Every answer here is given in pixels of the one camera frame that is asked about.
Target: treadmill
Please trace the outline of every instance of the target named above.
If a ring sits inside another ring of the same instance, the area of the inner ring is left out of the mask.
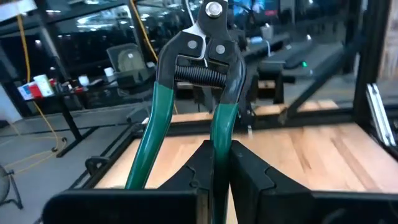
[[[319,44],[306,40],[291,43],[259,63],[259,79],[270,80],[282,75],[284,82],[292,83],[295,79],[313,78],[342,48],[340,42]]]

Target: gray office chair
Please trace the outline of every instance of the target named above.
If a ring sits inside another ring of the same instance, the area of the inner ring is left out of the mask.
[[[122,44],[107,50],[118,84],[132,88],[151,77],[136,44]]]
[[[154,68],[147,68],[136,44],[122,44],[110,47],[106,51],[115,71],[114,75],[118,86],[122,89],[119,95],[129,95],[130,98],[142,100],[140,107],[134,108],[127,115],[127,121],[142,121],[149,116],[150,103],[145,99],[150,99],[152,95],[155,81]]]

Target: white cup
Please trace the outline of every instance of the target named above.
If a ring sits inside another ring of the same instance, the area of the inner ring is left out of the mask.
[[[113,75],[114,70],[113,70],[113,68],[109,67],[109,68],[105,68],[105,69],[104,69],[104,72],[105,72],[105,75],[106,75],[107,77],[110,77],[110,76]]]
[[[79,82],[82,86],[88,86],[90,84],[90,81],[89,81],[87,75],[80,75]]]

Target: coil spring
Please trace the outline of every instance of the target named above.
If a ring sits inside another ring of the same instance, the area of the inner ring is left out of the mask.
[[[226,75],[203,67],[177,66],[175,78],[179,81],[188,81],[195,85],[206,85],[223,88]]]

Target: black metal stand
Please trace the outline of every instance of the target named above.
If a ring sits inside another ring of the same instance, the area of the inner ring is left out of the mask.
[[[5,201],[0,203],[0,206],[8,204],[8,203],[13,203],[13,204],[15,204],[17,206],[17,208],[23,209],[24,206],[22,204],[21,196],[19,195],[17,184],[15,183],[14,177],[12,175],[14,175],[14,171],[13,170],[8,172],[6,177],[10,178],[10,182],[11,182],[12,188],[14,189],[14,192],[15,192],[15,195],[16,195],[17,198],[16,199],[5,200]]]
[[[68,147],[66,147],[65,149],[61,150],[58,154],[57,154],[57,158],[64,156],[66,153],[68,153],[69,151],[71,151],[75,146],[77,146],[82,140],[84,140],[85,138],[87,138],[89,135],[91,135],[95,130],[97,130],[98,127],[94,127],[94,128],[90,128],[86,133],[84,133],[83,135],[80,135],[80,137],[78,139],[75,139],[72,143],[70,143],[68,145]]]
[[[68,145],[65,149],[61,150],[57,154],[57,158],[64,156],[67,152],[71,151],[75,146],[77,146],[82,140],[87,138],[89,135],[91,135],[95,130],[98,129],[98,127],[90,128],[85,134],[80,134],[79,129],[76,126],[76,123],[73,120],[72,115],[70,114],[67,105],[65,104],[65,101],[63,100],[62,96],[58,96],[58,102],[61,107],[62,111],[62,116],[65,118],[65,121],[68,123],[68,126],[70,128],[70,131],[72,132],[73,136],[75,137],[75,140]]]

